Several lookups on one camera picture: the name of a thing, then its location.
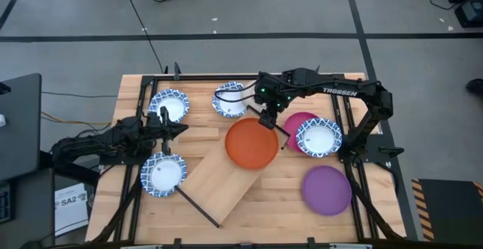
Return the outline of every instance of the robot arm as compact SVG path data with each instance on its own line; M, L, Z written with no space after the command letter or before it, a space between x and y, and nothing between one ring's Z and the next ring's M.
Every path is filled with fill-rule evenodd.
M151 155L156 139L163 139L162 151L168 154L168 141L188 129L188 125L170 121L165 107L160 108L160 113L163 122L150 112L146 125L141 116L133 116L118 120L99 135L62 139L52 146L53 165L62 168L83 155L98 155L102 164L142 164Z
M259 122L273 129L278 113L283 112L292 100L313 94L336 94L359 98L365 102L368 112L346 139L346 147L359 154L364 152L369 133L380 121L392 116L392 95L379 81L344 79L334 75L320 75L310 69L296 68L281 75L259 73L254 101L266 105Z

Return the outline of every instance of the patterned bowl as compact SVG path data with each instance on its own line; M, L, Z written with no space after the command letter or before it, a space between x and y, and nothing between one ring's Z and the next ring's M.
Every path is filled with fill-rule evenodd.
M157 152L144 162L140 178L150 195L166 197L186 179L186 162L179 155Z
M311 118L297 130L297 145L307 155L323 158L342 145L339 126L326 118Z
M242 83L238 83L235 81L230 81L222 86L219 86L215 91L220 90L241 90L243 88ZM219 97L226 99L226 100L238 100L242 98L242 92L222 92L218 94ZM247 111L245 105L240 102L225 102L221 101L217 97L213 95L213 108L220 114L221 116L225 116L227 118L238 118L244 115Z
M169 113L169 119L173 122L180 122L188 114L189 101L186 94L174 89L166 89L157 93L148 106L148 112L156 112L162 121L159 109L165 106Z

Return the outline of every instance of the wooden tabletop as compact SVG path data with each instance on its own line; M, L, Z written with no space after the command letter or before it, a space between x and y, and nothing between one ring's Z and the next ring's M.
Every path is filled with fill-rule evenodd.
M362 73L346 73L345 76L352 79L365 77ZM136 115L141 78L142 75L123 76L113 121ZM214 90L224 83L160 81L158 84L158 91L176 88L185 92L189 98L189 113L181 121L188 124L189 129L170 144L171 151L186 160L188 175L236 121L218 115L211 105ZM148 87L144 101L145 112L150 91ZM355 123L358 124L367 108L359 99L350 98L350 103ZM316 94L306 99L295 99L279 115L277 124L283 126L290 115L300 111L335 120L331 96ZM342 113L344 131L348 131L345 112ZM154 152L160 151L160 146L158 144ZM143 191L136 244L172 244L175 238L182 238L184 244L304 243L307 237L314 237L316 242L357 241L350 207L340 215L324 217L313 213L304 204L301 195L303 176L310 168L318 165L330 165L344 173L343 165L335 155L310 158L290 148L280 151L224 220L222 229L215 228L179 193L167 198L155 198ZM366 164L365 170L374 206L398 234L405 235L391 174L373 164ZM86 241L100 233L117 209L124 172L125 166L115 166L101 178ZM363 228L369 237L368 220L360 202L359 207ZM131 207L125 215L122 238L128 237L130 221Z

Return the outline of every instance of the black rod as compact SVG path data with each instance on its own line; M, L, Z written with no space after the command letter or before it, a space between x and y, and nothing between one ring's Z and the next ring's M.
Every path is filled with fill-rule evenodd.
M143 79L141 79L142 86L139 94L139 101L137 103L137 112L139 113L143 111L144 97L146 96L146 87L149 83L152 83L151 94L149 97L150 99L154 97L154 95L156 94L156 91L158 90L158 79L156 77L153 77L151 75L143 76ZM139 165L136 178L140 178L142 167L143 167L142 165ZM142 189L140 189L139 192L137 192L137 194L134 196L133 210L131 215L131 223L129 224L129 236L128 236L128 239L132 242L134 242L134 239L136 238L137 219L139 217L141 193L142 193Z
M127 165L126 171L124 172L124 181L122 183L122 191L121 191L121 198L119 200L119 205L121 205L126 200L126 195L128 194L128 190L131 184L131 174L132 174L133 166ZM121 219L119 219L118 225L115 227L114 230L114 241L121 240L121 233L122 233L122 225L124 220L124 215L121 215Z
M195 207L201 214L203 214L203 216L205 216L206 219L208 219L210 221L210 223L213 223L213 225L216 227L216 228L220 228L221 225L219 223L217 223L216 220L214 220L210 214L207 214L205 210L203 210L202 207L198 206L198 204L196 204L195 201L193 201L193 199L191 199L182 189L180 189L179 186L175 186L174 187L186 200L188 200L188 202L193 206Z
M337 99L336 95L331 95L332 98L332 106L334 107L334 114L335 114L335 120L337 125L339 125L340 131L342 134L344 134L344 127L342 123L342 117L340 115L340 107L339 107L339 100ZM350 174L352 173L352 167L351 164L348 163L345 160L343 160L344 163L344 170L346 172L346 176L349 177ZM357 235L357 239L360 240L364 238L364 229L362 228L362 221L361 221L361 212L359 211L359 205L357 202L357 196L355 195L355 192L352 191L352 199L350 201L351 209L352 209L352 217L354 219L354 225L355 225L355 233Z
M348 97L343 97L344 107L346 108L346 116L347 121L349 122L349 130L352 130L355 127L354 122L354 115L352 114L350 101ZM363 193L371 200L371 194L369 193L369 185L368 185L368 178L365 174L364 169L364 162L359 159L357 165L357 172L359 174L359 180L361 182L361 189ZM369 222L369 231L371 231L372 238L379 238L379 232L377 231L376 223L374 222L374 218L366 211L368 215L368 222Z
M140 178L141 175L142 165L139 166L137 170L137 177ZM136 238L136 230L137 230L137 217L139 216L139 208L141 203L141 192L142 188L139 188L136 195L134 196L134 203L133 203L133 210L131 215L131 223L129 225L129 236L128 240L134 243L134 239Z
M240 74L240 75L186 75L180 74L180 81L204 81L204 80L255 80L258 73ZM170 75L157 75L155 77L159 81L172 81Z

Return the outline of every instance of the concrete floor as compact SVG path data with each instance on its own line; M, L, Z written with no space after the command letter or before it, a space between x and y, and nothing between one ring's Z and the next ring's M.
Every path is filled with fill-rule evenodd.
M0 12L10 0L0 0ZM356 33L348 0L133 0L149 34ZM459 33L453 11L429 0L355 0L366 33ZM446 0L435 0L449 5ZM18 0L2 37L143 35L128 0ZM367 72L354 39L277 38L154 41L163 65L183 72L269 72L321 65L321 72ZM483 183L483 103L464 88L481 77L483 39L368 40L379 80L394 96L390 119L404 182L414 177ZM43 90L116 94L123 74L157 73L147 41L0 42L0 81L40 72ZM110 121L115 99L43 95L59 118ZM42 120L42 149L86 128ZM59 187L66 184L60 181ZM415 211L412 197L411 208ZM81 241L83 231L64 240Z

